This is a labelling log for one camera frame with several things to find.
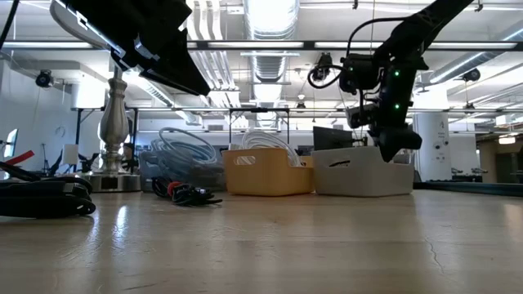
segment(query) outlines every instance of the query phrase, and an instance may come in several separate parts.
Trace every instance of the fluorescent light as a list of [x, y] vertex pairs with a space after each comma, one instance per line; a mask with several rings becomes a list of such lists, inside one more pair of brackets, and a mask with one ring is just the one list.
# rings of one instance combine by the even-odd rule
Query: fluorescent light
[[434, 42], [431, 49], [459, 49], [460, 47], [477, 47], [481, 50], [489, 49], [512, 49], [516, 42]]
[[247, 42], [210, 42], [209, 48], [303, 48], [303, 42], [247, 41]]
[[5, 42], [5, 49], [94, 49], [88, 42]]
[[300, 53], [297, 52], [241, 52], [240, 56], [243, 57], [298, 57]]
[[181, 108], [183, 111], [201, 111], [201, 112], [229, 112], [227, 108]]
[[443, 111], [443, 109], [409, 109], [410, 114], [417, 114], [417, 113], [439, 113]]
[[[325, 49], [325, 48], [346, 48], [348, 42], [316, 42], [314, 44], [315, 48]], [[370, 49], [378, 48], [383, 44], [383, 42], [352, 42], [351, 49]]]
[[157, 112], [157, 111], [172, 111], [172, 109], [170, 109], [170, 108], [143, 108], [143, 109], [138, 109], [138, 111]]
[[308, 108], [297, 109], [297, 108], [294, 108], [294, 109], [289, 109], [289, 110], [292, 111], [292, 112], [321, 112], [321, 113], [324, 113], [324, 112], [327, 112], [327, 113], [337, 112], [337, 109], [308, 109]]
[[499, 144], [501, 145], [510, 145], [516, 143], [516, 137], [513, 136], [504, 136], [499, 137]]
[[503, 39], [503, 41], [510, 41], [510, 39], [514, 38], [518, 34], [523, 33], [523, 29], [518, 30], [517, 32], [511, 34], [510, 36]]

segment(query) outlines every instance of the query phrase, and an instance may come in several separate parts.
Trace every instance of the plastic basket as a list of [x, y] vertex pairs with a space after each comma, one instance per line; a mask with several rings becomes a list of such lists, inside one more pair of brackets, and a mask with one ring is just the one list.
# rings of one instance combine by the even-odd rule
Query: plastic basket
[[313, 169], [289, 166], [285, 149], [224, 151], [223, 162], [231, 194], [287, 196], [314, 191]]
[[381, 197], [413, 190], [414, 167], [383, 162], [377, 147], [315, 151], [312, 158], [317, 194]]

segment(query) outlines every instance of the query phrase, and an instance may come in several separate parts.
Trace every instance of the metal stand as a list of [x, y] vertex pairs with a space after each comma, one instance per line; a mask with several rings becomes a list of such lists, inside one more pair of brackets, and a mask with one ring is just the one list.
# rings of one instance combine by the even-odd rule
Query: metal stand
[[122, 70], [115, 66], [114, 77], [109, 80], [109, 103], [100, 123], [100, 139], [105, 143], [105, 152], [101, 155], [104, 160], [101, 171], [81, 176], [91, 182], [94, 193], [141, 190], [140, 176], [126, 173], [122, 169], [122, 155], [118, 153], [120, 145], [129, 135], [123, 104], [127, 84], [122, 80], [122, 75]]

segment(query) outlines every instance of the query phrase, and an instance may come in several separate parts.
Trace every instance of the white wall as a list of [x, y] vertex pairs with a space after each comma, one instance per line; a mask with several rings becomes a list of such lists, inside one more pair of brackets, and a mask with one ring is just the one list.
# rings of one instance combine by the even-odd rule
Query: white wall
[[55, 88], [39, 88], [33, 78], [11, 70], [6, 61], [0, 62], [0, 73], [0, 139], [5, 140], [10, 131], [18, 128], [15, 155], [29, 150], [35, 153], [21, 166], [27, 170], [42, 170], [42, 143], [46, 144], [50, 165], [58, 158], [64, 144], [74, 143], [76, 113], [70, 110], [70, 95]]

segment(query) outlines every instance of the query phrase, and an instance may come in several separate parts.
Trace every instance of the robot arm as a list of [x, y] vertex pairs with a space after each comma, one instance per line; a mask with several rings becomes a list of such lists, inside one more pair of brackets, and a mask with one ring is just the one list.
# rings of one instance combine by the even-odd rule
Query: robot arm
[[[340, 88], [361, 95], [361, 106], [346, 112], [349, 125], [352, 128], [369, 125], [369, 134], [386, 162], [400, 149], [421, 148], [421, 137], [407, 128], [405, 119], [412, 106], [410, 97], [416, 73], [428, 69], [422, 54], [472, 1], [436, 0], [422, 11], [405, 17], [373, 55], [349, 54], [342, 59]], [[363, 91], [377, 86], [380, 88], [378, 98], [373, 104], [363, 106]]]
[[192, 12], [184, 0], [55, 0], [78, 24], [103, 38], [124, 71], [194, 95], [208, 84], [187, 51], [187, 31], [178, 28]]

